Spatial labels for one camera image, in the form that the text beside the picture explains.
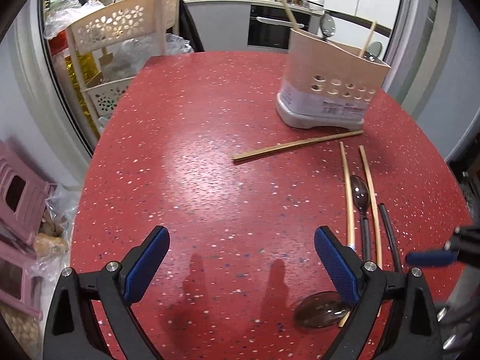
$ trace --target white countertop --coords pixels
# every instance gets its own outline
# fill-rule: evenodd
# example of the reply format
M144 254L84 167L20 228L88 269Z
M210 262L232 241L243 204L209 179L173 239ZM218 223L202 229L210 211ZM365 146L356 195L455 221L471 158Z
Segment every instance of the white countertop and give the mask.
M244 2L244 3L249 3L249 4L255 4L255 5L266 5L268 7L283 7L282 3L278 1L268 1L268 0L183 0L184 3L186 4L191 4L191 3L208 3L208 2ZM303 13L308 13L312 16L321 16L323 15L323 10L317 10L317 9L310 9L310 8L305 8L305 7L299 7L297 5L292 5L289 4L289 7L292 11L297 11L297 12L303 12Z

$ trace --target label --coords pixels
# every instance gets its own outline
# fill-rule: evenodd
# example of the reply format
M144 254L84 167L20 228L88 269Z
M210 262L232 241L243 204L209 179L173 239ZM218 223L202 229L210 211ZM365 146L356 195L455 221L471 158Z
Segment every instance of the label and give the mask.
M305 93L294 88L285 79L282 81L280 99L296 114L339 117L348 120L362 120L370 105L370 102L364 100L346 100Z

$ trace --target red speckled tabletop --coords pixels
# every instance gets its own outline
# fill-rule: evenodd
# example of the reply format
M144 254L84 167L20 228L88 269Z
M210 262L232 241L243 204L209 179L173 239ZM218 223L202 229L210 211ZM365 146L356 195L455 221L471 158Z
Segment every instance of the red speckled tabletop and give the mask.
M75 224L73 267L98 270L122 259L155 225L167 227L170 251L132 307L166 360L315 359L339 331L300 331L292 321L299 299L334 289L313 239L318 226L328 225L346 241L338 142L230 162L239 152L339 131L294 130L280 120L275 96L285 58L255 52L153 58L95 150ZM344 140L350 171L364 177L358 150L364 145L402 257L442 245L455 225L470 222L441 156L385 93L373 100L364 131ZM360 240L357 229L357 249ZM383 228L382 244L383 268L393 270ZM446 299L461 269L424 270L434 299ZM364 357L375 349L386 309ZM105 315L98 310L97 317L112 355L122 358Z

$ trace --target pot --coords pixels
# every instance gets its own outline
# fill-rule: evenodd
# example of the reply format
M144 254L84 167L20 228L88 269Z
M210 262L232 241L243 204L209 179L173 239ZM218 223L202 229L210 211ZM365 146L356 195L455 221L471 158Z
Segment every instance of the pot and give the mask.
M286 3L303 7L303 0L286 0Z

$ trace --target white base tray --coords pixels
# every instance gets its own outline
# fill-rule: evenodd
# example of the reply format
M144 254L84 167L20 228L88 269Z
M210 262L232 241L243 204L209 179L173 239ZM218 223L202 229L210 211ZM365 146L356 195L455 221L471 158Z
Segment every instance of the white base tray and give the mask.
M280 99L280 93L277 93L277 112L282 120L294 128L312 128L317 126L332 126L347 128L350 131L361 130L363 119L348 120L338 117L309 116L296 114L292 112Z

